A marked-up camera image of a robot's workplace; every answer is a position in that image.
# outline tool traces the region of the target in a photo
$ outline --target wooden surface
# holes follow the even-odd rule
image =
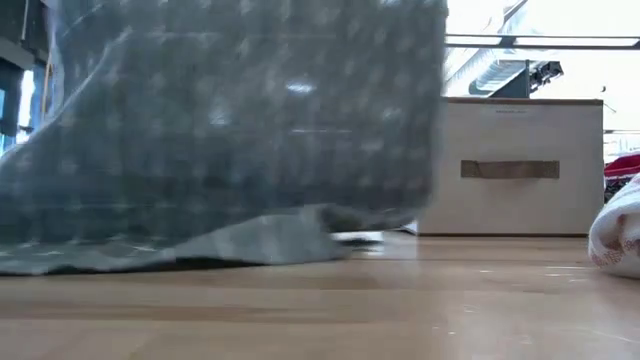
[[[585,249],[388,235],[334,263],[4,278],[0,359],[640,359],[640,283]]]

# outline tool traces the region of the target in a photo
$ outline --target gray fabric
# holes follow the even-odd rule
[[[329,232],[425,206],[441,1],[53,7],[53,108],[0,159],[0,272],[324,261]]]

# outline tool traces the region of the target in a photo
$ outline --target white fabric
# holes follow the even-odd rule
[[[609,200],[594,221],[589,256],[608,273],[640,278],[640,176]]]

